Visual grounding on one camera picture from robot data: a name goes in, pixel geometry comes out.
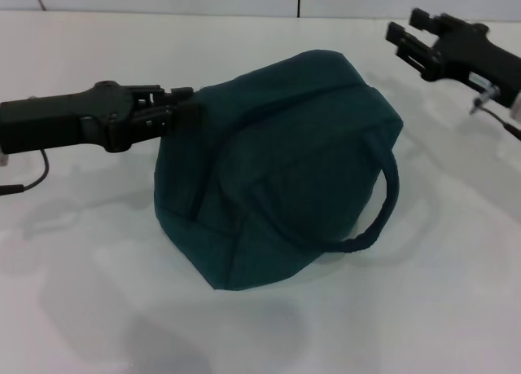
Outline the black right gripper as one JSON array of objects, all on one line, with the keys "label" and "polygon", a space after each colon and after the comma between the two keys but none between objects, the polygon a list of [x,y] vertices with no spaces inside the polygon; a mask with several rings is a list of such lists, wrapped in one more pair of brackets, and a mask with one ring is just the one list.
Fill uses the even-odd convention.
[{"label": "black right gripper", "polygon": [[395,22],[387,27],[386,40],[396,46],[396,56],[416,69],[424,81],[452,79],[474,90],[483,86],[470,81],[474,73],[499,88],[494,100],[512,108],[520,92],[520,58],[492,44],[488,27],[451,20],[445,13],[430,15],[414,8],[409,25],[436,34],[438,40],[430,48]]}]

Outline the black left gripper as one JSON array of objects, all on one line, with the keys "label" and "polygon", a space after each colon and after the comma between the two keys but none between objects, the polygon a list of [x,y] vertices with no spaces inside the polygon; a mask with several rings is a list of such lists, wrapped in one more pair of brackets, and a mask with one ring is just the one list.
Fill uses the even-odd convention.
[{"label": "black left gripper", "polygon": [[136,113],[136,140],[145,141],[199,122],[204,114],[200,104],[179,103],[193,94],[190,87],[165,90],[145,85],[128,89],[114,81],[102,81],[80,93],[4,102],[1,150],[15,154],[93,144],[107,152],[124,152],[131,145],[129,121],[134,105],[147,108]]}]

